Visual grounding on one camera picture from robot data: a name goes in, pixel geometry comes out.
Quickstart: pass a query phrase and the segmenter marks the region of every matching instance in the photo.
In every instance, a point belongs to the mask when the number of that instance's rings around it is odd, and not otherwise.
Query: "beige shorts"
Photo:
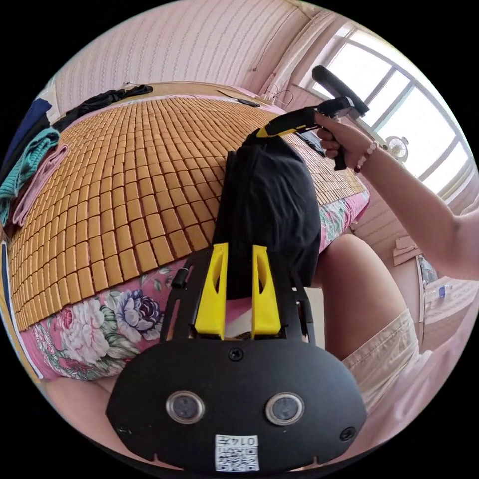
[[[358,383],[370,411],[394,383],[401,371],[419,357],[419,344],[409,310],[404,311],[343,364]]]

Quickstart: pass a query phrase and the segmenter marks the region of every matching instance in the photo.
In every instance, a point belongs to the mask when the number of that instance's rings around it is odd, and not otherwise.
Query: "bed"
[[[282,113],[232,87],[152,86],[62,132],[68,155],[2,246],[2,318],[36,381],[113,376],[158,342],[172,278],[211,241],[227,151]],[[324,250],[359,219],[369,192],[296,135],[285,139],[316,185]],[[230,302],[228,317],[249,308]]]

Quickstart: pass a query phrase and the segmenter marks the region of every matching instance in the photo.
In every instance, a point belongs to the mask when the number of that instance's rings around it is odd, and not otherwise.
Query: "beaded bracelet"
[[[354,167],[354,172],[359,173],[364,162],[369,158],[369,155],[377,148],[377,143],[373,142],[369,145],[366,153],[359,159],[358,164]]]

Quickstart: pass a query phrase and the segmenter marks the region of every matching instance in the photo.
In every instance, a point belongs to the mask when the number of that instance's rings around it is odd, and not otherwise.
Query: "black cloth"
[[[125,98],[145,95],[146,93],[151,93],[152,91],[153,88],[150,85],[139,85],[130,90],[108,90],[105,93],[92,96],[88,100],[85,100],[81,105],[73,108],[73,110],[67,111],[66,115],[55,122],[52,127],[61,133],[75,120],[78,120],[78,118],[81,118],[87,113],[100,110],[101,108],[105,108],[106,106],[109,106],[117,101],[124,100]]]
[[[316,133],[312,131],[305,131],[304,133],[296,133],[301,140],[303,140],[309,147],[311,147],[316,153],[319,153],[322,157],[326,157],[326,153],[321,146],[320,139]]]
[[[228,243],[228,299],[251,297],[252,246],[280,253],[311,286],[321,242],[316,190],[298,152],[281,137],[251,133],[229,152],[213,243]]]
[[[3,184],[12,168],[17,164],[30,141],[32,141],[35,136],[37,136],[45,128],[50,128],[50,122],[46,113],[43,113],[40,118],[30,127],[30,129],[25,132],[22,139],[18,141],[8,158],[5,158],[4,162],[2,163],[0,168],[0,185]]]

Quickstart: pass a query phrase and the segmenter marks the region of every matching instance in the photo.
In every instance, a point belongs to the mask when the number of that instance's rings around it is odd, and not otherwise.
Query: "hand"
[[[371,139],[357,128],[344,125],[319,113],[315,114],[314,119],[318,125],[325,128],[317,130],[316,134],[321,139],[321,146],[326,151],[326,156],[334,159],[339,147],[342,146],[346,166],[353,169],[371,145]]]

